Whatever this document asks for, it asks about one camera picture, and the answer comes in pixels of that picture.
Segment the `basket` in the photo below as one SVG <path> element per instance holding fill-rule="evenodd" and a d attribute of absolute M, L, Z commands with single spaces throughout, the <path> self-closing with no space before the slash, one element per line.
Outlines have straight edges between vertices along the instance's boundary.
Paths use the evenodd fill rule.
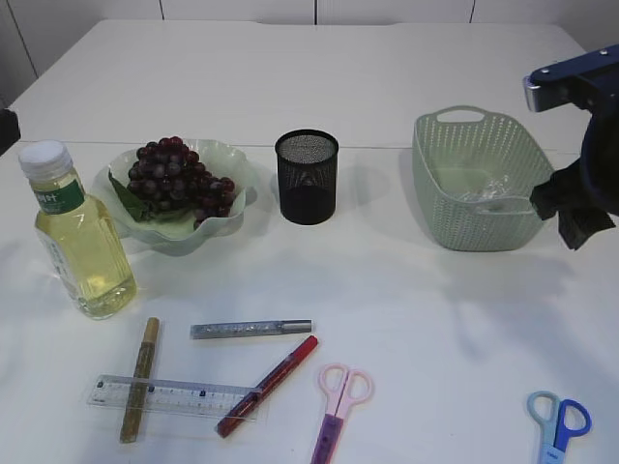
<path fill-rule="evenodd" d="M 481 120 L 439 119 L 455 111 L 478 113 Z M 525 245 L 543 225 L 529 196 L 552 172 L 540 146 L 510 116 L 454 106 L 415 123 L 415 190 L 443 247 L 501 251 Z"/>

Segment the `fruit bowl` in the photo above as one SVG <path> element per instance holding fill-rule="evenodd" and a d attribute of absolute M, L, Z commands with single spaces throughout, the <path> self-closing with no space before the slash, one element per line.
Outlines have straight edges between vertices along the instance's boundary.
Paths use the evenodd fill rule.
<path fill-rule="evenodd" d="M 129 183 L 129 170 L 136 161 L 135 150 L 129 150 L 97 173 L 90 190 L 109 210 L 121 237 L 132 236 L 150 245 L 195 246 L 215 235 L 243 213 L 247 202 L 247 190 L 253 187 L 255 179 L 255 173 L 245 153 L 217 140 L 186 139 L 185 143 L 199 154 L 200 160 L 215 176 L 229 177 L 234 181 L 236 198 L 230 207 L 228 217 L 209 217 L 195 230 L 193 230 L 192 211 L 186 211 L 174 218 L 136 221 L 121 203 L 108 178 L 111 173 L 123 186 Z"/>

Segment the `white bottle cap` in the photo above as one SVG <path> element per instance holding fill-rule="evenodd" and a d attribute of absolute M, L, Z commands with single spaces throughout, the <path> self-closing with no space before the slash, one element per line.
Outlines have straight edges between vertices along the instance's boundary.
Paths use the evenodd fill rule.
<path fill-rule="evenodd" d="M 67 147 L 56 140 L 33 143 L 19 152 L 21 170 L 31 181 L 51 181 L 74 167 Z"/>

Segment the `pink scissors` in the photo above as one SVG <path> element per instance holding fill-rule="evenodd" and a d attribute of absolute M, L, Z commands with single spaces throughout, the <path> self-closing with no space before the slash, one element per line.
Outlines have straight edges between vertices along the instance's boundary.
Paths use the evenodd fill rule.
<path fill-rule="evenodd" d="M 341 371 L 341 379 L 338 385 L 330 389 L 327 385 L 327 373 L 332 370 Z M 366 382 L 366 390 L 359 396 L 352 395 L 355 377 L 359 377 Z M 368 401 L 374 391 L 374 384 L 369 374 L 366 374 L 363 370 L 353 370 L 347 365 L 334 363 L 327 364 L 320 369 L 318 385 L 327 395 L 327 411 L 325 418 L 322 420 L 311 464 L 328 464 L 331 462 L 333 453 L 336 450 L 341 428 L 350 408 L 356 404 Z"/>

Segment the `grapes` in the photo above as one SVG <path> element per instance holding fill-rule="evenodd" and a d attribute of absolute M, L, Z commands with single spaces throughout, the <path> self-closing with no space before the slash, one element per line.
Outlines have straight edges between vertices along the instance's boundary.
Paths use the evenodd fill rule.
<path fill-rule="evenodd" d="M 191 164 L 194 164 L 200 160 L 200 156 L 196 152 L 188 152 L 185 155 L 185 160 Z"/>
<path fill-rule="evenodd" d="M 172 181 L 169 179 L 163 178 L 161 182 L 159 182 L 159 188 L 161 191 L 171 191 L 172 190 Z"/>
<path fill-rule="evenodd" d="M 212 196 L 206 196 L 202 199 L 202 208 L 211 209 L 216 208 L 218 204 L 217 198 Z"/>
<path fill-rule="evenodd" d="M 148 149 L 146 147 L 141 147 L 140 149 L 137 150 L 137 158 L 139 160 L 142 160 L 144 158 L 146 158 L 146 155 L 148 155 Z"/>
<path fill-rule="evenodd" d="M 132 167 L 129 170 L 129 178 L 132 181 L 139 181 L 142 178 L 142 175 L 139 173 L 139 169 L 137 167 Z"/>
<path fill-rule="evenodd" d="M 185 193 L 182 190 L 173 190 L 170 192 L 170 198 L 173 200 L 184 200 Z"/>
<path fill-rule="evenodd" d="M 144 184 L 142 184 L 142 191 L 146 195 L 152 195 L 157 191 L 157 183 L 151 180 L 144 181 Z"/>
<path fill-rule="evenodd" d="M 131 193 L 139 193 L 141 189 L 142 189 L 142 183 L 139 181 L 131 181 L 127 185 L 127 190 L 130 191 Z"/>
<path fill-rule="evenodd" d="M 232 179 L 230 179 L 229 177 L 222 177 L 221 181 L 223 182 L 224 191 L 234 191 L 234 188 L 236 186 L 234 185 L 234 182 L 232 181 Z"/>
<path fill-rule="evenodd" d="M 235 198 L 236 196 L 234 196 L 234 193 L 232 193 L 231 191 L 226 191 L 221 196 L 221 203 L 223 206 L 230 206 L 232 203 L 234 203 Z"/>
<path fill-rule="evenodd" d="M 193 215 L 195 216 L 195 220 L 199 220 L 202 221 L 204 219 L 206 219 L 206 211 L 204 211 L 202 208 L 198 208 L 197 210 L 193 211 Z"/>
<path fill-rule="evenodd" d="M 153 168 L 153 177 L 155 179 L 163 179 L 165 175 L 165 166 L 163 164 L 155 164 Z"/>
<path fill-rule="evenodd" d="M 185 181 L 183 179 L 176 179 L 172 182 L 172 190 L 183 191 L 185 189 Z"/>
<path fill-rule="evenodd" d="M 218 178 L 178 136 L 151 141 L 135 151 L 127 189 L 153 214 L 193 208 L 194 228 L 208 218 L 226 218 L 234 203 L 234 182 Z"/>
<path fill-rule="evenodd" d="M 215 193 L 221 193 L 223 191 L 223 182 L 213 181 L 209 186 L 209 190 Z"/>
<path fill-rule="evenodd" d="M 206 172 L 206 166 L 202 162 L 197 162 L 193 166 L 193 172 L 195 172 L 195 174 L 197 174 L 197 175 L 204 174 Z"/>
<path fill-rule="evenodd" d="M 180 153 L 173 153 L 172 155 L 170 155 L 170 162 L 174 162 L 178 165 L 183 164 L 183 155 L 181 155 Z"/>
<path fill-rule="evenodd" d="M 166 174 L 170 177 L 178 176 L 181 173 L 181 165 L 177 162 L 169 162 L 167 164 Z"/>
<path fill-rule="evenodd" d="M 155 162 L 158 162 L 159 164 L 168 164 L 170 161 L 170 156 L 168 153 L 159 150 L 156 154 L 155 154 Z"/>

